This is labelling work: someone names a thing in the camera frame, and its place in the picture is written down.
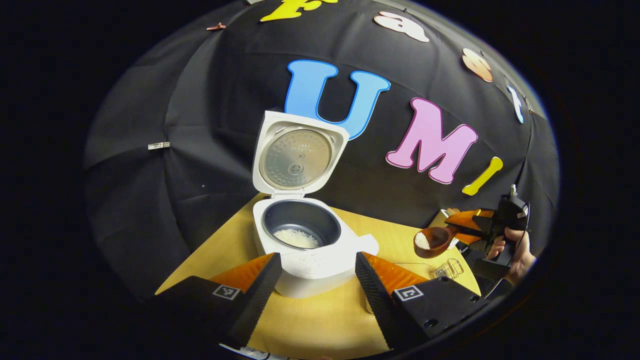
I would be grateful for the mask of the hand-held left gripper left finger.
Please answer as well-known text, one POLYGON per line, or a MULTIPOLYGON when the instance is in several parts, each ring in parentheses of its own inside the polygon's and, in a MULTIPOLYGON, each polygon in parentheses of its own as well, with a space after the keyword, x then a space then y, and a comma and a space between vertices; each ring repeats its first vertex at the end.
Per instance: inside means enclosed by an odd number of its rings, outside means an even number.
POLYGON ((268 253, 211 278, 188 276, 151 297, 150 309, 199 340, 244 347, 281 274, 281 253, 268 253))

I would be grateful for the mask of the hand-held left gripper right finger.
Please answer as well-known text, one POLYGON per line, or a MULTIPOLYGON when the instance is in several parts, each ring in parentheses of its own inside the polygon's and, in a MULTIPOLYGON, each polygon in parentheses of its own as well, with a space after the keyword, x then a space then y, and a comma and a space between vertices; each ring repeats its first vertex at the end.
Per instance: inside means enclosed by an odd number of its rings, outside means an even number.
POLYGON ((490 304, 448 276, 427 279, 366 251, 355 255, 355 274, 391 350, 452 333, 490 304))

